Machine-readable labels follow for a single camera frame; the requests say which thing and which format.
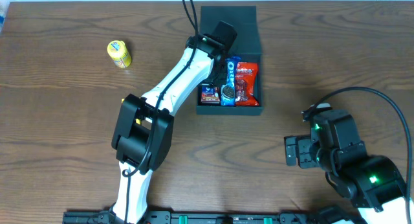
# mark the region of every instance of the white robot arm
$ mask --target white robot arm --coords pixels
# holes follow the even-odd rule
[[[121,172],[130,175],[121,176],[118,200],[111,211],[117,222],[125,223],[126,217],[126,223],[137,223],[145,214],[151,175],[171,146],[175,114],[194,88],[215,68],[214,77],[226,72],[219,70],[225,68],[222,63],[236,36],[233,26],[219,22],[211,35],[190,37],[182,58],[158,85],[141,98],[129,95],[123,101],[112,147],[116,149]],[[193,51],[194,57],[188,64]],[[161,92],[164,96],[157,108]],[[151,130],[140,125],[143,120],[152,123]]]
[[[410,213],[414,216],[413,201],[410,199]],[[406,202],[403,197],[388,201],[382,205],[382,212],[376,212],[373,208],[358,208],[361,217],[365,219],[367,224],[379,223],[407,223]]]
[[[193,49],[187,48],[182,55],[182,58],[173,70],[152,90],[146,92],[142,97],[146,98],[149,105],[155,107],[160,93],[164,90],[167,84],[186,66]],[[196,49],[194,59],[190,67],[174,82],[167,90],[164,99],[160,103],[160,110],[166,108],[170,115],[175,116],[175,113],[180,108],[181,104],[187,99],[188,95],[197,87],[204,79],[206,79],[213,69],[214,60],[208,57],[208,53],[200,49]]]
[[[190,58],[192,50],[188,47],[174,69],[156,87],[142,95],[142,97],[146,98],[147,104],[155,106],[160,92],[184,68]],[[213,62],[214,60],[209,58],[206,52],[197,49],[190,67],[167,90],[159,109],[163,110],[165,108],[169,111],[170,115],[175,116],[175,113],[185,99],[187,99],[188,95],[210,75],[213,69]],[[147,117],[146,120],[152,122],[152,118],[150,117]],[[128,172],[135,170],[135,167],[128,162],[120,162],[119,165],[121,172],[124,170]],[[132,175],[129,186],[127,185],[128,178],[121,176],[118,200],[113,207],[113,212],[122,221],[124,220],[126,212],[128,187],[132,189],[129,190],[127,222],[137,223],[145,214],[147,210],[147,191],[152,173],[152,170],[148,170],[144,175],[140,173]]]

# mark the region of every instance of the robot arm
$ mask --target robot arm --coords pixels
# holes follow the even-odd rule
[[[155,106],[160,93],[188,63],[195,46],[194,37],[187,41],[187,48],[178,64],[157,86],[141,98],[130,94],[122,102],[112,147],[116,149],[121,172],[138,170],[138,173],[130,178],[121,176],[118,200],[111,211],[115,222],[124,223],[125,212],[128,223],[137,223],[145,214],[152,172],[164,161],[171,146],[175,113],[214,69],[223,68],[221,64],[236,36],[233,26],[225,22],[220,22],[211,35],[194,36],[198,37],[198,44],[193,60],[166,91],[158,109]],[[144,120],[152,123],[152,130],[140,124]]]
[[[366,223],[407,223],[406,184],[398,168],[387,157],[368,156],[352,116],[320,104],[308,121],[310,135],[285,137],[288,166],[297,159],[302,169],[325,170],[327,182],[358,208]]]
[[[155,107],[160,93],[165,86],[184,68],[187,64],[193,49],[188,47],[184,51],[184,55],[174,67],[174,69],[152,90],[146,92],[142,97],[146,98],[149,105]],[[197,87],[204,79],[210,75],[213,69],[214,60],[208,57],[206,52],[197,49],[194,59],[190,67],[174,82],[174,84],[167,90],[163,101],[160,103],[159,109],[167,109],[170,115],[175,116],[175,113],[180,108],[181,104],[187,99],[188,95]]]

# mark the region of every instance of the blue snack package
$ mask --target blue snack package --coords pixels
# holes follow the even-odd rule
[[[235,106],[235,69],[237,63],[241,60],[238,56],[232,56],[226,59],[227,65],[227,82],[221,86],[221,105]]]
[[[219,88],[206,85],[201,86],[202,104],[220,104]]]

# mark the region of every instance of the green led light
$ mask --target green led light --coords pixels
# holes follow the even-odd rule
[[[376,176],[374,175],[374,176],[372,176],[372,177],[370,177],[369,178],[369,180],[371,181],[371,183],[376,183],[376,182],[378,182],[378,179],[376,178]]]

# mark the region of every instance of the red snack bag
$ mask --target red snack bag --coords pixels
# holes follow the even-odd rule
[[[258,106],[259,102],[253,97],[254,80],[258,66],[256,63],[239,62],[235,71],[235,105]]]

